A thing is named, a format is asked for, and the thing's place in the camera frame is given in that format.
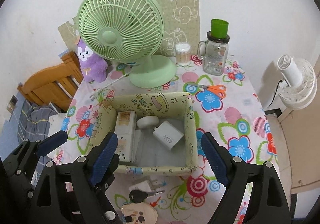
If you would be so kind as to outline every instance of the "white device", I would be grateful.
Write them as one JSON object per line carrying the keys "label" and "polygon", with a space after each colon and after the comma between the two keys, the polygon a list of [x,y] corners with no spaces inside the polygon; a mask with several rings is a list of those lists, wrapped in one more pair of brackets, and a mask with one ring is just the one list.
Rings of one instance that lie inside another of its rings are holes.
{"label": "white device", "polygon": [[159,124],[159,118],[157,116],[145,116],[137,120],[137,127],[140,129],[153,127]]}
{"label": "white device", "polygon": [[139,153],[139,151],[140,151],[139,148],[142,146],[142,140],[143,140],[143,132],[141,130],[135,130],[134,131],[133,146],[132,146],[131,163],[134,163],[137,161],[137,153]]}
{"label": "white device", "polygon": [[151,183],[149,180],[139,182],[135,185],[129,186],[129,191],[132,191],[132,190],[141,190],[141,191],[145,191],[145,192],[152,192]]}
{"label": "white device", "polygon": [[164,121],[159,127],[154,128],[153,135],[162,142],[169,150],[184,136],[168,121]]}
{"label": "white device", "polygon": [[118,146],[115,153],[119,155],[121,162],[132,161],[135,126],[135,111],[118,113],[115,127],[115,134],[118,136]]}
{"label": "white device", "polygon": [[302,109],[308,106],[317,92],[317,78],[312,65],[305,59],[282,55],[277,62],[278,69],[288,86],[279,96],[290,109]]}

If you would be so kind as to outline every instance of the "cardboard poster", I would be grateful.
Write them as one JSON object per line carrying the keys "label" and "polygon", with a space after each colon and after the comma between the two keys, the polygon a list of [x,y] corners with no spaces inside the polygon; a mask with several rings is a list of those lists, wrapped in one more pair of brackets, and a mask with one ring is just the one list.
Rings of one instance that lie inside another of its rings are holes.
{"label": "cardboard poster", "polygon": [[[196,54],[200,35],[199,0],[157,0],[164,14],[164,36],[156,54],[174,56],[174,46],[188,42]],[[69,50],[76,50],[79,36],[76,17],[58,27]]]}

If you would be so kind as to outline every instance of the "pillow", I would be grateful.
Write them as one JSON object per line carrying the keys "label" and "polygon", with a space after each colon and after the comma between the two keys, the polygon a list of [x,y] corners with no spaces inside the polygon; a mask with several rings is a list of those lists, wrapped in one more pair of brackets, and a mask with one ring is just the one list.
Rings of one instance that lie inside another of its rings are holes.
{"label": "pillow", "polygon": [[[62,122],[66,117],[66,113],[58,113],[56,115],[49,117],[50,128],[48,132],[48,137],[59,132],[61,130]],[[54,150],[47,154],[50,158],[54,157]]]}

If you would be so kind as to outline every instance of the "green fan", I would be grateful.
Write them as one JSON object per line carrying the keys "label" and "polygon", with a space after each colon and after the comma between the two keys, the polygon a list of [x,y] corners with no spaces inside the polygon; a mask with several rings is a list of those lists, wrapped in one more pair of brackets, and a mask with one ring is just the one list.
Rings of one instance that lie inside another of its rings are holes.
{"label": "green fan", "polygon": [[164,31],[156,0],[84,0],[78,25],[82,40],[98,55],[136,63],[129,75],[134,85],[155,88],[174,77],[177,69],[168,57],[152,56]]}

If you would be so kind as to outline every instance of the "cardboard box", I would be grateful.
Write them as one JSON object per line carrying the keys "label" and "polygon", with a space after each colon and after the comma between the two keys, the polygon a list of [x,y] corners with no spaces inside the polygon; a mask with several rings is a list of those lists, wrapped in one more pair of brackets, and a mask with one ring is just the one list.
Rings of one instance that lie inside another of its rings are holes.
{"label": "cardboard box", "polygon": [[119,165],[116,172],[145,175],[190,175],[197,169],[196,122],[191,95],[188,92],[150,93],[128,96],[115,96],[113,101],[103,101],[101,125],[108,126],[101,134],[114,130],[116,113],[132,111],[137,117],[155,115],[159,118],[175,118],[184,120],[186,163],[183,167],[154,166],[134,167]]}

